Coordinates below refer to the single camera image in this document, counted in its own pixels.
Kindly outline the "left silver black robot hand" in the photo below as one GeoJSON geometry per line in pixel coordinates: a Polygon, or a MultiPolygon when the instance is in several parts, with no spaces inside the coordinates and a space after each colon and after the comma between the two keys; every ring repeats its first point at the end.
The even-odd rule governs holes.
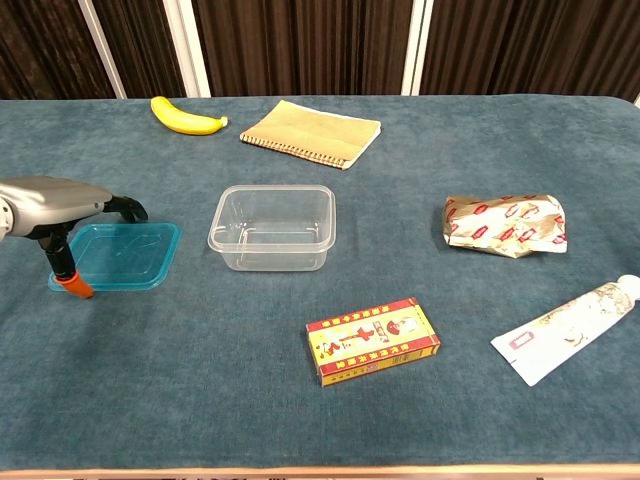
{"type": "Polygon", "coordinates": [[[83,299],[92,297],[94,290],[76,269],[68,234],[81,220],[114,212],[128,223],[148,219],[148,213],[137,200],[83,181],[51,176],[1,181],[1,236],[37,241],[55,281],[83,299]]]}

